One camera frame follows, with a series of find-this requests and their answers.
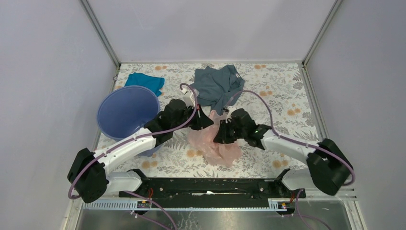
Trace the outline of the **pink plastic trash bag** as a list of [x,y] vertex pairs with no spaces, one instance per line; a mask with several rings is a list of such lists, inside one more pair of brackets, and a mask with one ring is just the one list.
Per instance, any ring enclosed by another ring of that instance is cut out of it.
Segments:
[[191,130],[188,134],[188,142],[197,152],[202,154],[210,165],[231,167],[233,161],[242,156],[239,144],[237,142],[231,144],[214,142],[219,131],[220,121],[225,117],[225,115],[218,115],[215,110],[212,110],[209,118],[213,120],[214,124],[199,131]]

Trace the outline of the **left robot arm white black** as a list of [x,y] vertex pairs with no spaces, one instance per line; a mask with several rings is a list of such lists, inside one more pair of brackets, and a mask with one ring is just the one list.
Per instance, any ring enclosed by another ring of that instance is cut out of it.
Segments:
[[125,139],[103,149],[80,150],[72,163],[67,179],[71,183],[68,197],[92,203],[106,193],[131,191],[142,197],[148,183],[135,172],[113,172],[124,161],[161,146],[173,137],[176,130],[202,130],[213,125],[199,104],[187,105],[173,99],[151,121]]

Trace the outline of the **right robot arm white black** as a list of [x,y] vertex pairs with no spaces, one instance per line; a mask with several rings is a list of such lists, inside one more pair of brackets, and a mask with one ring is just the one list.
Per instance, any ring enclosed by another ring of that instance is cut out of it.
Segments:
[[281,197],[306,188],[317,188],[326,195],[335,196],[354,174],[351,163],[334,141],[325,138],[312,143],[277,135],[271,126],[257,125],[244,109],[237,109],[220,121],[213,141],[231,144],[238,139],[252,147],[283,153],[307,166],[302,170],[289,170],[275,183],[275,193]]

